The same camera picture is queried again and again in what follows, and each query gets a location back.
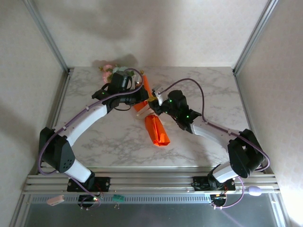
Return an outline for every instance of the orange paper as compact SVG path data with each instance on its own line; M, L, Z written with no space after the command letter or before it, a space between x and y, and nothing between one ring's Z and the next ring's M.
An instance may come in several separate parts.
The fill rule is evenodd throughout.
M144 88L148 92L148 95L152 96L152 92L149 87L146 75L143 75L143 84L144 84ZM146 105L148 105L148 102L144 101L144 102L134 105L134 108L136 111L140 111ZM152 142L154 143L154 145L166 146L170 143L170 140L169 140L158 116L148 115L145 118L145 128L148 131L148 134L150 135L150 138L151 138Z

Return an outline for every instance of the wall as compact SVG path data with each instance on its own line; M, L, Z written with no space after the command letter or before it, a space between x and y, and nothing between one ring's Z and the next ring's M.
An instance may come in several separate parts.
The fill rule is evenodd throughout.
M303 1L280 0L240 72L250 119L294 226L303 226Z
M9 225L62 70L24 3L0 7L0 226Z
M69 67L232 66L267 0L34 0Z

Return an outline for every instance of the black mounting plate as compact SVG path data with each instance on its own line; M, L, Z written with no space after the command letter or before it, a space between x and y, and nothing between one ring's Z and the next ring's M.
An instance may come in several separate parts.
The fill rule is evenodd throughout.
M94 183L90 188L90 192L99 192L100 189L102 192L108 192L110 186L110 177L95 177ZM79 187L72 179L68 181L67 186L68 192L84 192L82 188Z
M201 183L208 184L207 176L194 176L193 177L193 184L194 185L199 187ZM225 186L227 187L227 191L233 191L233 192L236 191L235 182L232 179L229 179L229 180L225 181L223 184L225 184ZM205 192L206 191L224 191L224 188L220 188L220 189L217 189L217 190L214 190L212 188L206 188L206 189L200 190L200 189L194 187L194 189L195 189L195 192L198 192L198 191L205 191Z

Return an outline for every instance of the orange bag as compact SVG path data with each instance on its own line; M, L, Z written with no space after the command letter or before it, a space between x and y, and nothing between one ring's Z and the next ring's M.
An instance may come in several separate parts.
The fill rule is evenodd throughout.
M145 89L148 92L148 95L152 96L152 92L149 87L146 75L143 75L143 84L144 84ZM144 101L144 102L134 105L134 108L136 111L140 111L146 105L148 105L148 102ZM167 146L170 143L170 140L169 140L158 116L148 115L145 118L145 128L148 131L148 134L150 135L150 138L151 138L152 142L154 143L154 145Z

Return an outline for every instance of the white marble tabletop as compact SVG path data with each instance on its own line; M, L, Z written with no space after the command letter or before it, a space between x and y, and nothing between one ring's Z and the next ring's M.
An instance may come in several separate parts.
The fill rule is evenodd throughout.
M240 96L229 67L144 67L149 84L164 87L182 78L193 78L205 93L205 116L226 127L243 130L248 127ZM91 103L91 95L103 86L98 68L76 67L68 84L57 125L71 119ZM201 111L201 94L193 82L181 82L189 107ZM170 144L153 145L144 120L136 119L136 111L113 110L95 122L73 145L76 158L87 167L126 166L215 166L228 160L225 150L216 143L182 131L168 116L162 114Z

